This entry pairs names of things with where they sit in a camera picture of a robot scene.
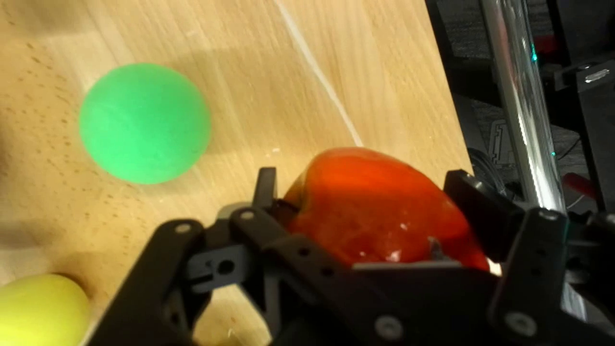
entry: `wooden table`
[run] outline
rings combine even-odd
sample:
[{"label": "wooden table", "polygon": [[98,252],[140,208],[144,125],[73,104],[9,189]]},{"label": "wooden table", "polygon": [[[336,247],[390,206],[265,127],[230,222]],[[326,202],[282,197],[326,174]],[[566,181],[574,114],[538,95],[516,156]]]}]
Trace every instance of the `wooden table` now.
[{"label": "wooden table", "polygon": [[[78,143],[84,93],[130,62],[184,74],[213,112],[209,150],[167,185],[121,183]],[[67,273],[99,316],[161,222],[211,223],[257,168],[284,191],[317,152],[361,145],[438,185],[468,170],[422,0],[0,0],[0,283]],[[269,339],[234,289],[196,335]]]}]

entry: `metal rod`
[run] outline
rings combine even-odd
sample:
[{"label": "metal rod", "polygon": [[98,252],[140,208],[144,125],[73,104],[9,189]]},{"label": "metal rod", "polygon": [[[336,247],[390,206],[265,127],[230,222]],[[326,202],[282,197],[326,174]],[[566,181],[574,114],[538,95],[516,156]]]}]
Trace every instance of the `metal rod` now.
[{"label": "metal rod", "polygon": [[565,214],[524,0],[480,0],[524,200]]}]

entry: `green ball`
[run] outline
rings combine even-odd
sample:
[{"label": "green ball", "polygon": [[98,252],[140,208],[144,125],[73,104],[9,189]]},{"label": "green ball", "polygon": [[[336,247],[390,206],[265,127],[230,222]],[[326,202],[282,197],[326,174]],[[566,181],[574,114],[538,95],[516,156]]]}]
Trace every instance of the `green ball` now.
[{"label": "green ball", "polygon": [[122,66],[86,95],[78,133],[92,160],[117,179],[157,185],[186,174],[211,137],[197,89],[172,70]]}]

